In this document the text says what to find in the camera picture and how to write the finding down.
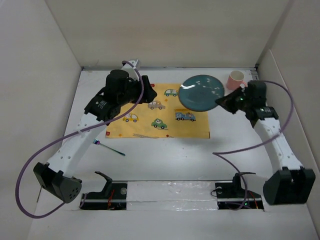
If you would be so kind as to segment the yellow car-print cloth placemat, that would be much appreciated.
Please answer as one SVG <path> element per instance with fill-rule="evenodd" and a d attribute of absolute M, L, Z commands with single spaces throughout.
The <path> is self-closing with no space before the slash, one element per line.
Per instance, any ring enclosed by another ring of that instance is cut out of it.
<path fill-rule="evenodd" d="M 109 124 L 105 137 L 115 138 L 197 138 L 209 139 L 207 112 L 194 112 L 179 101 L 178 83 L 154 83 L 156 98 L 137 105 L 121 119 Z"/>

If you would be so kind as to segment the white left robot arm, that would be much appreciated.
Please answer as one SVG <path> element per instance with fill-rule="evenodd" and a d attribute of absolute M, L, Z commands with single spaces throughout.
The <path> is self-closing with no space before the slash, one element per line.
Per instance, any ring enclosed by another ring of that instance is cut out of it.
<path fill-rule="evenodd" d="M 157 93 L 149 78 L 134 80 L 125 70 L 112 70 L 103 87 L 84 108 L 77 130 L 81 133 L 68 138 L 60 149 L 46 162 L 38 162 L 33 168 L 35 177 L 43 189 L 62 200 L 72 202 L 80 193 L 82 181 L 74 177 L 81 158 L 93 144 L 93 140 L 105 130 L 108 121 L 121 112 L 127 104 L 151 103 Z"/>

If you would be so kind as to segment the pink ceramic mug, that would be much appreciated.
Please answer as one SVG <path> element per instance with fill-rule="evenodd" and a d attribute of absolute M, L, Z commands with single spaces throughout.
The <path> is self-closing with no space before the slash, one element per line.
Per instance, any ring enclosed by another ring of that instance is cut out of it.
<path fill-rule="evenodd" d="M 239 87 L 247 87 L 247 83 L 245 82 L 245 75 L 239 70 L 234 70 L 228 76 L 226 88 L 230 91 L 234 91 Z"/>

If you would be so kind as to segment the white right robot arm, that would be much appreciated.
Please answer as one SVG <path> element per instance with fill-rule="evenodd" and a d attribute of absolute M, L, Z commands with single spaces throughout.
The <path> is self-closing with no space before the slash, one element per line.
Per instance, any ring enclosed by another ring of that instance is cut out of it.
<path fill-rule="evenodd" d="M 231 191 L 237 197 L 243 197 L 249 191 L 253 191 L 263 196 L 269 205 L 305 204 L 316 175 L 312 169 L 305 168 L 298 160 L 283 134 L 294 107 L 290 107 L 285 123 L 281 124 L 276 110 L 266 105 L 268 83 L 251 80 L 246 87 L 238 87 L 215 101 L 227 112 L 245 113 L 245 117 L 262 141 L 248 147 L 247 150 L 263 146 L 272 167 L 271 177 L 262 177 L 253 172 L 236 173 Z"/>

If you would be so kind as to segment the teal ceramic plate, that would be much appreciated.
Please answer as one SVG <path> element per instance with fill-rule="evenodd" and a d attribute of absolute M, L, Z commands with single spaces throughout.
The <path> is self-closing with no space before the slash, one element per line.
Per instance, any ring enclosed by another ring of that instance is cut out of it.
<path fill-rule="evenodd" d="M 207 112 L 216 108 L 216 100 L 224 95 L 225 88 L 221 81 L 206 74 L 189 77 L 178 90 L 180 103 L 194 112 Z"/>

